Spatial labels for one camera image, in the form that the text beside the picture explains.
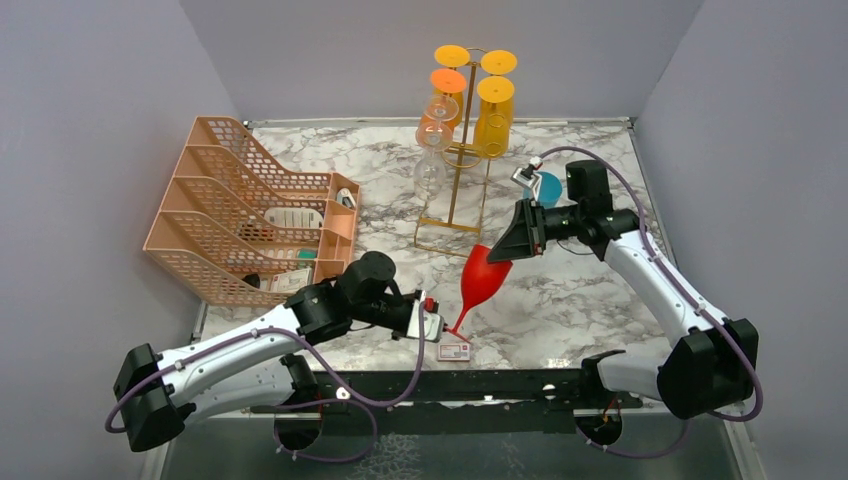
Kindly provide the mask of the red wine glass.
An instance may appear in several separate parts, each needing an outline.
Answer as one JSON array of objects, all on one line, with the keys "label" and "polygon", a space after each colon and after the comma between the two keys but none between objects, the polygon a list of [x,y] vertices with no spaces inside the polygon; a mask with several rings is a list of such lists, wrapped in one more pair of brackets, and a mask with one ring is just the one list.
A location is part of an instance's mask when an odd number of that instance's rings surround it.
[{"label": "red wine glass", "polygon": [[460,279],[462,307],[455,324],[448,332],[465,343],[470,340],[460,332],[466,315],[476,306],[488,301],[504,284],[509,275],[513,262],[488,261],[491,252],[489,247],[476,244],[467,257]]}]

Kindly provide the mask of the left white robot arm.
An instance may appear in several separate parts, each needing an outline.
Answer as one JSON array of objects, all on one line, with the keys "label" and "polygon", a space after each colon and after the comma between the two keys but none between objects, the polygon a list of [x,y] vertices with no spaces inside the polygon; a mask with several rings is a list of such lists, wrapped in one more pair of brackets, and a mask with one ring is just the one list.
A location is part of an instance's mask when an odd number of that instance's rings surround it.
[{"label": "left white robot arm", "polygon": [[163,445],[193,422],[253,405],[280,402],[290,410],[313,401],[314,384],[285,358],[312,354],[352,399],[387,408],[355,391],[319,355],[316,345],[348,334],[355,321],[396,338],[436,342],[442,318],[423,290],[400,292],[392,259],[369,251],[341,274],[307,285],[254,320],[207,341],[157,352],[144,343],[129,350],[113,384],[116,404],[104,429],[125,434],[134,452]]}]

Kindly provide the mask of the blue wine glass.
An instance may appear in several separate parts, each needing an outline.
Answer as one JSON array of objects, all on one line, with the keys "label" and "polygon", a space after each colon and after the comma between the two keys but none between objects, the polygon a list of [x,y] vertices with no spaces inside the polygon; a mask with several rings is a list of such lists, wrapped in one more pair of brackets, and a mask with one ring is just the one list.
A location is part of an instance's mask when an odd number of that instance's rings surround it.
[{"label": "blue wine glass", "polygon": [[543,208],[555,208],[563,195],[561,180],[554,174],[540,172],[541,182],[538,191],[538,201]]}]

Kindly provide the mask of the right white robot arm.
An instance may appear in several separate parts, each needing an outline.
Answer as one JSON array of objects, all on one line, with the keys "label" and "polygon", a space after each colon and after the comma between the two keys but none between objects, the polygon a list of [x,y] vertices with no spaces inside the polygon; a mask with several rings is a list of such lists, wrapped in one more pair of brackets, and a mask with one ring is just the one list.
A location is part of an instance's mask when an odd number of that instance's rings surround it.
[{"label": "right white robot arm", "polygon": [[600,407],[616,392],[665,404],[680,419],[712,413],[748,399],[756,417],[763,404],[755,363],[759,334],[747,319],[732,320],[705,300],[668,263],[648,235],[644,208],[617,209],[609,164],[579,160],[566,165],[568,206],[547,209],[519,200],[509,227],[487,256],[491,264],[532,258],[552,241],[577,239],[620,275],[647,306],[672,347],[664,358],[616,350],[585,359],[579,398]]}]

